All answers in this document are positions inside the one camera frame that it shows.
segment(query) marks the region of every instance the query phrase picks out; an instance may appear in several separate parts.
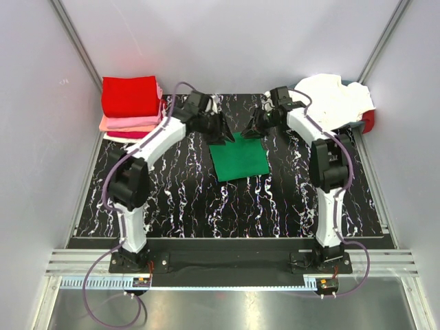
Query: black marble table surface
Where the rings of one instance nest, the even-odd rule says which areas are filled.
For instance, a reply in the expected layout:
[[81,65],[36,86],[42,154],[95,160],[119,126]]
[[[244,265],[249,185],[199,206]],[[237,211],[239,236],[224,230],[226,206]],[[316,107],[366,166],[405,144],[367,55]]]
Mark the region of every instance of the black marble table surface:
[[[231,131],[242,131],[259,94],[218,95]],[[353,135],[350,150],[354,180],[345,194],[342,232],[345,236],[381,237],[369,185]],[[191,133],[154,164],[150,197],[144,207],[148,237],[312,237],[318,221],[318,197],[308,176],[310,148],[286,128],[272,129],[262,140],[269,175],[217,182],[208,145]],[[102,141],[87,199],[74,236],[116,237],[118,218],[102,207],[101,190],[111,150],[127,145]]]

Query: dark red cloth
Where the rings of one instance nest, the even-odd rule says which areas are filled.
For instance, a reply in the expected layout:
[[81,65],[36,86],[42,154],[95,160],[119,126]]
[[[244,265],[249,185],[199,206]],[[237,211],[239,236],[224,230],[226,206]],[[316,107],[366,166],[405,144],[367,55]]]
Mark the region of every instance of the dark red cloth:
[[374,127],[374,110],[367,111],[362,115],[362,121],[365,123],[362,134],[368,133]]
[[102,83],[102,110],[108,118],[157,116],[156,77],[112,78]]
[[143,139],[149,132],[107,132],[107,135],[112,138],[124,138],[124,139]]

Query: pile of cloth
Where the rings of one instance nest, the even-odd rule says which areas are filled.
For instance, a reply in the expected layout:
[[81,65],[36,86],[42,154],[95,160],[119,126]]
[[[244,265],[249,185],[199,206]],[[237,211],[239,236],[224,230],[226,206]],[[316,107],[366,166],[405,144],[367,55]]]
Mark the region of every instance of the pile of cloth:
[[102,116],[99,129],[104,139],[136,143],[161,121],[166,102],[156,77],[104,77]]

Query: white wall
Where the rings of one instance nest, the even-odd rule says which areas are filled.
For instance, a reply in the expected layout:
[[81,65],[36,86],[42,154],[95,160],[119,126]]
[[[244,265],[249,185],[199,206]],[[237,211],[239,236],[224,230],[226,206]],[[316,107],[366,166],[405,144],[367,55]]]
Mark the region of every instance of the white wall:
[[440,325],[440,2],[413,1],[366,82],[377,123],[365,135],[403,248]]
[[398,0],[63,0],[102,76],[216,93],[356,80]]
[[47,0],[0,10],[0,329],[29,329],[98,134],[100,95]]

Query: folded green cloth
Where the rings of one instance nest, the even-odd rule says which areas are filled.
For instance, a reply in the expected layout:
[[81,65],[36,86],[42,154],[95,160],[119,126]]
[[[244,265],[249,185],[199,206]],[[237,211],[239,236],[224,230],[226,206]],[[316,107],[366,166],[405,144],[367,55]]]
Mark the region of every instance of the folded green cloth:
[[235,143],[209,146],[219,182],[269,173],[266,152],[260,139],[245,140],[234,133]]

